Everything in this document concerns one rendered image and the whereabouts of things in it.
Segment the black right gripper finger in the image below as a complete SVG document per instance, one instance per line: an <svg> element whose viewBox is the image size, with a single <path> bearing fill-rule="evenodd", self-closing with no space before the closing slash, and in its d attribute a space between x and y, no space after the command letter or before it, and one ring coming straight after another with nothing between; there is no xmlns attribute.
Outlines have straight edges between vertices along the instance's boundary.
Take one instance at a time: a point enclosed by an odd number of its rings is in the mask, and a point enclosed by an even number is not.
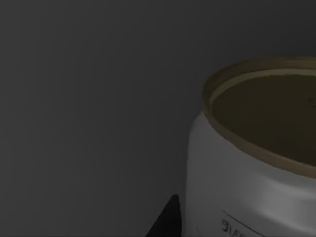
<svg viewBox="0 0 316 237"><path fill-rule="evenodd" d="M182 237L182 217L178 195L172 195L145 237Z"/></svg>

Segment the white can with gold top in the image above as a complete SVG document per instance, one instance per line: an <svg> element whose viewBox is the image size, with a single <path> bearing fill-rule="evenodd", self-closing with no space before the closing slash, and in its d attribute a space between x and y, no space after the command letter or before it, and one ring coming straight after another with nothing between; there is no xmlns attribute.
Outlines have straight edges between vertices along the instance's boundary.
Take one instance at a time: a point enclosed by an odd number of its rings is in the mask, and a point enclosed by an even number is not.
<svg viewBox="0 0 316 237"><path fill-rule="evenodd" d="M316 57L236 63L204 84L185 237L316 237Z"/></svg>

